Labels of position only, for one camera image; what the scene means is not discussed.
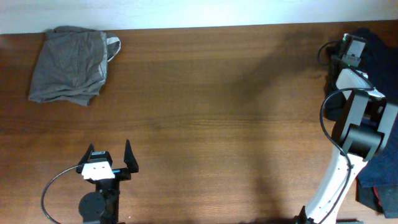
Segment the black bracket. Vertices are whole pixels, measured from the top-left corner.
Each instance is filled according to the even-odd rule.
[[[331,137],[345,153],[368,161],[386,147],[397,113],[398,106],[384,98],[380,100],[366,91],[354,90]]]
[[[126,147],[124,148],[124,163],[127,165],[131,174],[138,172],[138,163],[136,158],[132,154],[130,141],[126,141]]]
[[[78,163],[78,167],[76,168],[76,173],[81,174],[82,170],[83,170],[83,164],[88,162],[88,159],[91,156],[91,153],[94,152],[94,146],[92,144],[90,144],[88,146],[88,149],[86,151],[86,153],[84,154],[84,156],[80,159],[79,163]]]
[[[308,218],[305,214],[305,206],[301,208],[300,214],[295,216],[293,219],[293,224],[315,224],[312,218]]]

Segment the wooden table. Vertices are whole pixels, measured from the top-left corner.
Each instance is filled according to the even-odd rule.
[[[44,35],[0,35],[2,223],[50,223],[40,209],[46,183],[90,143],[124,167],[126,139],[140,172],[121,184],[120,221],[298,215],[332,148],[318,120],[327,68],[317,50],[362,26],[398,45],[397,21],[114,31],[122,50],[89,107],[27,101]],[[45,205],[60,222],[79,223],[78,203],[93,190],[71,172]],[[352,186],[340,218],[396,223],[354,196]]]

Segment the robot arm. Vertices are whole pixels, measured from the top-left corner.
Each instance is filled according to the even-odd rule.
[[[385,98],[369,96],[365,91],[351,93],[332,132],[332,139],[351,161],[351,172],[345,156],[334,147],[329,167],[315,196],[295,217],[294,223],[336,223],[339,207],[354,179],[368,161],[385,148],[397,112],[398,106],[387,103]]]

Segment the gray cloth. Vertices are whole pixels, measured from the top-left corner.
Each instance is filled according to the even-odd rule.
[[[62,26],[46,33],[28,100],[68,100],[88,106],[105,84],[108,61],[121,48],[112,33]]]

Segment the black cable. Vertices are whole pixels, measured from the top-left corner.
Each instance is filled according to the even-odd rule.
[[[322,50],[323,50],[327,45],[329,45],[329,44],[334,44],[334,43],[338,43],[338,42],[341,42],[341,40],[329,41],[329,42],[327,42],[327,43],[325,43],[325,44],[322,45],[322,47],[321,47],[321,48],[319,49],[319,51],[318,51],[318,63],[319,63],[320,65],[329,65],[329,63],[322,63],[321,60],[320,60],[320,56],[321,56]]]
[[[77,168],[77,167],[80,167],[80,166],[81,166],[81,165],[75,165],[75,166],[73,166],[73,167],[71,167],[71,168],[68,168],[68,169],[62,171],[61,173],[59,173],[58,175],[56,175],[52,180],[50,180],[50,182],[45,186],[45,188],[44,188],[44,190],[43,190],[43,193],[42,193],[42,201],[41,201],[42,211],[43,211],[44,215],[45,215],[47,218],[49,218],[49,220],[51,220],[53,223],[61,224],[60,222],[57,222],[55,219],[53,219],[53,218],[47,213],[46,209],[44,208],[44,196],[45,196],[45,193],[46,193],[46,191],[49,189],[49,187],[50,187],[50,185],[52,184],[52,182],[54,182],[58,177],[60,177],[60,176],[61,176],[62,174],[64,174],[64,173],[66,173],[66,172],[68,172],[68,171],[71,171],[71,170],[73,170],[73,169],[75,169],[75,168]]]
[[[322,127],[323,133],[325,133],[325,136],[329,139],[329,141],[330,141],[331,143],[333,143],[333,145],[335,145],[336,148],[337,148],[337,149],[342,153],[342,155],[346,158],[346,160],[347,160],[347,166],[348,166],[348,175],[347,175],[346,182],[344,183],[344,186],[343,186],[341,192],[340,192],[339,195],[337,196],[336,202],[333,204],[332,208],[331,208],[330,211],[326,214],[326,216],[322,218],[322,220],[319,222],[319,224],[322,224],[323,221],[325,221],[325,220],[329,217],[329,215],[332,213],[332,211],[335,209],[335,207],[336,207],[338,201],[340,200],[341,196],[343,195],[343,192],[344,192],[345,189],[347,188],[347,185],[348,185],[348,182],[349,182],[349,178],[350,178],[350,176],[351,176],[351,170],[352,170],[352,168],[353,168],[353,165],[352,165],[351,160],[349,159],[347,153],[345,153],[345,151],[337,144],[337,142],[335,142],[335,141],[331,138],[331,136],[329,135],[328,131],[326,130],[325,124],[323,123],[323,111],[325,110],[326,102],[327,102],[332,96],[335,96],[336,94],[342,93],[342,92],[344,92],[344,91],[354,91],[354,90],[373,91],[373,90],[375,90],[375,88],[374,88],[374,87],[372,87],[372,88],[344,88],[344,89],[336,90],[336,91],[330,93],[330,95],[329,95],[328,97],[326,97],[326,99],[325,99],[325,100],[323,101],[323,103],[322,103],[321,110],[320,110],[320,112],[319,112],[319,120],[320,120],[320,123],[321,123],[321,127]]]

